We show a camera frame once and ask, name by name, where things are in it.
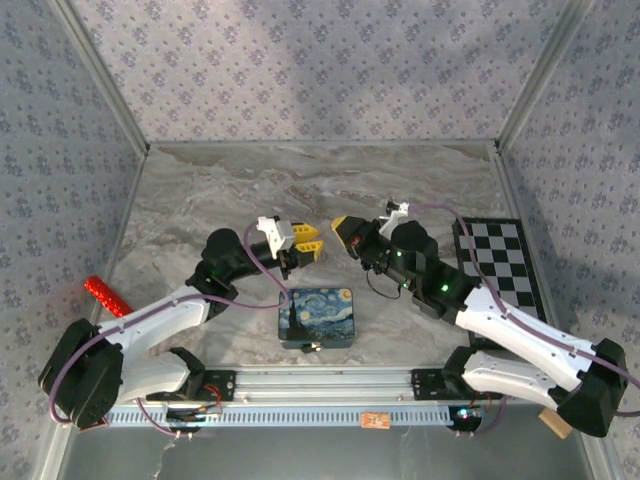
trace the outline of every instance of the marble table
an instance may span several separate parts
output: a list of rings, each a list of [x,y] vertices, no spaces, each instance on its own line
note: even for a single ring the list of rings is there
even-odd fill
[[[466,216],[508,215],[482,146],[154,147],[110,284],[134,308],[142,307],[183,284],[213,230],[230,227],[241,234],[256,217],[278,214],[321,230],[321,258],[295,271],[286,284],[351,288],[354,345],[313,354],[285,350],[277,338],[276,311],[229,309],[170,338],[155,353],[181,345],[206,365],[442,364],[457,345],[468,343],[467,333],[420,314],[406,292],[391,301],[371,291],[359,263],[330,230],[331,220],[341,215],[383,214],[389,198],[447,203]],[[456,265],[449,214],[429,211],[419,220],[439,242],[441,257]],[[395,292],[384,277],[373,281]],[[275,287],[263,277],[236,286],[238,301],[277,301]],[[101,319],[108,316],[103,313]]]

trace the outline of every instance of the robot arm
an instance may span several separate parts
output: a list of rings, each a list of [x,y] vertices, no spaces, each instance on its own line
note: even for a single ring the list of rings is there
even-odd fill
[[[515,353],[515,362],[459,347],[443,375],[460,393],[491,391],[524,398],[553,408],[567,423],[594,436],[605,436],[626,381],[610,370],[575,354],[589,352],[624,368],[624,351],[605,339],[597,346],[540,322],[506,303],[507,310],[527,327],[574,347],[567,352],[527,332],[503,316],[489,289],[479,280],[438,258],[438,244],[416,221],[397,225],[408,206],[389,204],[387,216],[371,222],[340,217],[332,229],[365,270],[384,274],[413,294],[426,315],[481,334]]]
[[[267,240],[251,245],[252,253],[267,269],[279,268],[285,279],[293,269],[317,260],[323,247],[322,241],[313,241],[318,231],[306,224],[261,217],[258,228]],[[167,297],[115,320],[92,325],[81,319],[67,328],[38,379],[47,394],[76,351],[101,332],[114,332],[89,348],[62,379],[55,404],[75,425],[91,427],[116,402],[151,393],[176,392],[185,399],[202,394],[204,366],[187,350],[174,348],[141,358],[158,343],[207,322],[228,306],[203,295],[233,301],[238,292],[232,282],[260,273],[230,229],[213,232],[201,256],[186,285]],[[134,326],[125,328],[136,319]]]

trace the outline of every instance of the starry night box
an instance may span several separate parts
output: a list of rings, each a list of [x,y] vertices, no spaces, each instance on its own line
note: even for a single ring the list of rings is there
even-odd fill
[[[278,338],[284,348],[314,352],[353,344],[356,331],[351,290],[295,288],[289,297],[289,305],[281,308],[278,316]]]

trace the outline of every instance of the checkered board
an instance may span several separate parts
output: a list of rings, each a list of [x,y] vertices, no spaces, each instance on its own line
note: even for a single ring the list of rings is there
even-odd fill
[[[480,269],[498,288],[500,298],[546,323],[538,281],[533,271],[522,222],[514,219],[464,218]],[[453,224],[458,268],[477,278],[469,243],[458,222]],[[469,334],[472,346],[497,347],[479,335]]]

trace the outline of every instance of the wooden block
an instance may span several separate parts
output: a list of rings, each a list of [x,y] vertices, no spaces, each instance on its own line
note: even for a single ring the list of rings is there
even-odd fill
[[[362,428],[377,428],[389,430],[391,428],[391,415],[388,413],[365,412],[360,419]]]
[[[542,413],[538,415],[538,418],[563,440],[567,438],[573,430],[571,425],[565,422],[560,415],[550,408],[545,408]]]

